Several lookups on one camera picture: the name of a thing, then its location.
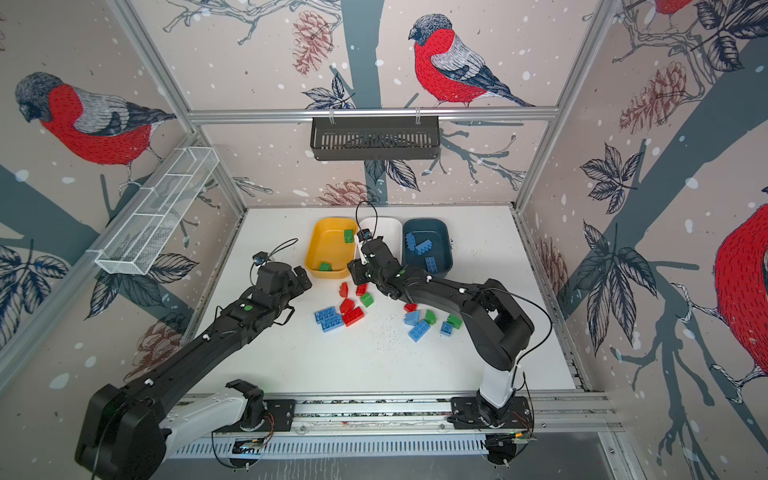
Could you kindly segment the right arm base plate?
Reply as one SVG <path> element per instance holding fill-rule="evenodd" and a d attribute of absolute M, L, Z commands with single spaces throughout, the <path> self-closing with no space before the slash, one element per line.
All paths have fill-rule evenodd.
<path fill-rule="evenodd" d="M 447 421 L 455 429 L 516 429 L 529 430 L 533 411 L 526 398 L 511 397 L 502 407 L 494 407 L 479 395 L 453 397 Z"/>

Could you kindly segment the dark teal plastic bin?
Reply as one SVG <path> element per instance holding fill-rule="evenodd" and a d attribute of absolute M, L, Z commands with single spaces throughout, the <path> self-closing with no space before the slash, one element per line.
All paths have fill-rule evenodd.
<path fill-rule="evenodd" d="M 453 267 L 446 224 L 436 218 L 416 218 L 403 226 L 403 263 L 445 277 Z"/>

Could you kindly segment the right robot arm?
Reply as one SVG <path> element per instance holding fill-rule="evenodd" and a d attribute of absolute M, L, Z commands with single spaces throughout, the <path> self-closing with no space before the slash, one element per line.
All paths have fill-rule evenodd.
<path fill-rule="evenodd" d="M 482 284 L 461 283 L 402 265 L 383 238 L 367 229 L 357 237 L 361 257 L 347 264 L 353 282 L 372 283 L 393 300 L 435 307 L 460 317 L 485 362 L 476 393 L 476 422 L 490 428 L 509 427 L 518 365 L 535 332 L 533 321 L 513 294 L 495 279 Z"/>

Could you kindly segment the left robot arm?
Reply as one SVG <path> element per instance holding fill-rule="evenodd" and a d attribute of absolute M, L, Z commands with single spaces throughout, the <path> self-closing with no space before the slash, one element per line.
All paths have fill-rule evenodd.
<path fill-rule="evenodd" d="M 171 409 L 211 370 L 271 327 L 290 302 L 311 289 L 306 270 L 261 264 L 255 284 L 225 307 L 203 333 L 160 366 L 90 398 L 74 459 L 101 479 L 148 479 L 169 451 L 163 427 Z"/>

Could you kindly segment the yellow plastic bin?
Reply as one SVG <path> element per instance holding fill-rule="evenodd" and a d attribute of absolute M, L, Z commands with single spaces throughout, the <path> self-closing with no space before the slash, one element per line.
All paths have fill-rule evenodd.
<path fill-rule="evenodd" d="M 356 243 L 344 242 L 346 229 L 353 229 L 356 234 L 353 219 L 328 217 L 315 224 L 305 258 L 305 266 L 315 278 L 340 280 L 349 275 L 347 264 L 355 258 Z M 320 271 L 322 262 L 330 263 L 332 270 Z"/>

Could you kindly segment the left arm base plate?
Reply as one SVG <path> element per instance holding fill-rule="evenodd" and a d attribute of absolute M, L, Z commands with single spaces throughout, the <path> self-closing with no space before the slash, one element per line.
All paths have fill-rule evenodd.
<path fill-rule="evenodd" d="M 295 407 L 293 399 L 248 400 L 237 426 L 244 432 L 289 432 Z"/>

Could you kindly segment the white plastic bin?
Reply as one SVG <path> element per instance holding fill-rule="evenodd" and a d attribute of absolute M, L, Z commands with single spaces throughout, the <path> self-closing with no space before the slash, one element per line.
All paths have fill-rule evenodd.
<path fill-rule="evenodd" d="M 358 230 L 369 230 L 374 238 L 382 237 L 392 255 L 402 262 L 403 224 L 393 217 L 367 217 L 360 221 Z"/>

